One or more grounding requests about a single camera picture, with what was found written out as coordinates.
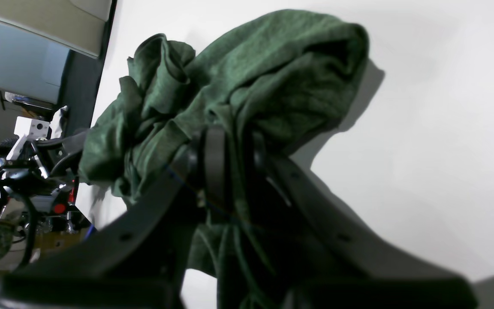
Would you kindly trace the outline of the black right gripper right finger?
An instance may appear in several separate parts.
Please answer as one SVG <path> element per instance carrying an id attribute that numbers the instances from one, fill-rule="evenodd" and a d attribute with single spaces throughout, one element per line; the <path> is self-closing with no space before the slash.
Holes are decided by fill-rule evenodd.
<path id="1" fill-rule="evenodd" d="M 385 241 L 337 207 L 263 134 L 247 133 L 253 231 L 277 266 L 285 309 L 474 309 L 463 276 Z"/>

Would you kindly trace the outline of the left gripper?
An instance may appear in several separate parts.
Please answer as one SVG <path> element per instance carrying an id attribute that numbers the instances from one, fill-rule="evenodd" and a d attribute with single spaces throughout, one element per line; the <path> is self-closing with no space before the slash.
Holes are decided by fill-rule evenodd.
<path id="1" fill-rule="evenodd" d="M 78 164 L 88 129 L 64 138 L 20 136 L 0 157 L 0 186 L 12 196 L 69 192 L 78 177 Z"/>

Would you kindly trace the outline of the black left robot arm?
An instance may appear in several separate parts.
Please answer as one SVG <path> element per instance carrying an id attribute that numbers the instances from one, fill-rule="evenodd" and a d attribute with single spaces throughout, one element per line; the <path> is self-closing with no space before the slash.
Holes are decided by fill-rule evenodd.
<path id="1" fill-rule="evenodd" d="M 0 271 L 36 260 L 36 244 L 46 234 L 88 229 L 76 207 L 77 166 L 88 131 L 47 139 L 15 136 L 0 143 Z"/>

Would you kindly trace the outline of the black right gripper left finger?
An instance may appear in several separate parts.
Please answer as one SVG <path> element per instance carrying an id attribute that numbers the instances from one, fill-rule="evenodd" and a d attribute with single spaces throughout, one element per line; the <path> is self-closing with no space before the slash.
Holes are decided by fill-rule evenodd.
<path id="1" fill-rule="evenodd" d="M 227 137 L 208 127 L 137 205 L 86 241 L 0 282 L 0 309 L 182 309 L 201 190 L 225 201 Z"/>

